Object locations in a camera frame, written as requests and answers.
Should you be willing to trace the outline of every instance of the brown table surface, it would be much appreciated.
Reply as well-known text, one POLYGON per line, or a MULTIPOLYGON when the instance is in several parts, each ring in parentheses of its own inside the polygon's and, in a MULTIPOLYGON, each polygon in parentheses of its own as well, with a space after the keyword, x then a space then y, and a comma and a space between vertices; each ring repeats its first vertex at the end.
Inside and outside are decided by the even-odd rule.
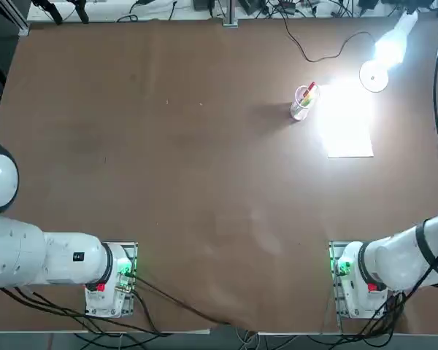
MULTIPOLYGON (((316 58, 395 22, 289 27, 316 58)), ((329 240, 375 240, 438 214, 437 45, 438 20, 420 19, 404 63, 373 94, 374 157, 328 159, 315 118, 292 123, 289 103, 301 84, 357 77, 372 56, 367 37, 310 64, 281 20, 35 26, 16 49, 0 108, 0 142, 21 176, 7 216, 137 241, 140 274, 232 324, 337 332, 329 240)), ((84 308, 81 286, 39 290, 84 308)), ((141 293, 163 330, 212 326, 141 293)), ((123 321, 146 327, 141 308, 123 321)), ((80 327, 0 293, 0 330, 80 327)), ((408 303, 399 332, 438 334, 438 290, 408 303)))

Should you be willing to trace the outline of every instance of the lamp base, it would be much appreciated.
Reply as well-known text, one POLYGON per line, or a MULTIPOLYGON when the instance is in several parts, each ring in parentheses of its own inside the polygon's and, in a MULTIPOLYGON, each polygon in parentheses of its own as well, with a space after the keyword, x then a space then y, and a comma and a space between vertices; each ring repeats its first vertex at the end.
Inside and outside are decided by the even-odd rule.
POLYGON ((376 61, 362 64, 358 76, 364 88, 373 93, 379 93, 388 86, 388 71, 376 61))

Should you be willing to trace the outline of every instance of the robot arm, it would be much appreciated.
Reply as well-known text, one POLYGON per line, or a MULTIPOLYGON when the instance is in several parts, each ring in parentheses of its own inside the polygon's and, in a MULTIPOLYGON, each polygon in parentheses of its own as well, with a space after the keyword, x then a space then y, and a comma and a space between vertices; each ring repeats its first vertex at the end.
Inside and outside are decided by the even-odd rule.
POLYGON ((42 232, 0 217, 0 287, 84 284, 86 313, 130 314, 134 264, 121 244, 101 243, 84 233, 42 232))
MULTIPOLYGON (((438 256, 438 217, 392 237, 351 242, 337 261, 349 316, 369 318, 387 291, 411 289, 438 256)), ((438 284, 438 265, 421 287, 438 284)))

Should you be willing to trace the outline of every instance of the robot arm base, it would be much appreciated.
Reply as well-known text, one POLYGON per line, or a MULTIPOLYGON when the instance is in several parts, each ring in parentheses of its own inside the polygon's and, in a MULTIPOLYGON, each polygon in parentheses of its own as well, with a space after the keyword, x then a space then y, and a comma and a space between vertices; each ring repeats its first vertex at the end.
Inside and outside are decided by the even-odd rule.
MULTIPOLYGON (((380 306, 386 301, 388 290, 377 290, 377 286, 367 284, 358 266, 358 253, 362 247, 361 242, 351 242, 342 256, 337 260, 336 273, 341 281, 344 292, 347 315, 352 319, 370 319, 380 306)), ((380 318, 383 310, 375 315, 380 318)))
POLYGON ((112 268, 105 284, 85 286, 85 313, 97 317, 124 317, 133 314, 134 282, 125 273, 136 273, 138 244, 107 242, 112 253, 112 268))

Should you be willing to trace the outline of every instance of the desk lamp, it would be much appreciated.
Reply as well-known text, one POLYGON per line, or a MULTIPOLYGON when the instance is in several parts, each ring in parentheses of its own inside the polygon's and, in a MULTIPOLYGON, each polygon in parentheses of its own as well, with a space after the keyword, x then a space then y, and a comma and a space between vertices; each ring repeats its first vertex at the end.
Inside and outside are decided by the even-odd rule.
POLYGON ((375 44, 374 58, 360 68, 362 85, 379 93, 388 85, 388 70, 402 63, 406 53, 407 35, 417 22, 417 11, 404 12, 393 30, 384 34, 375 44))

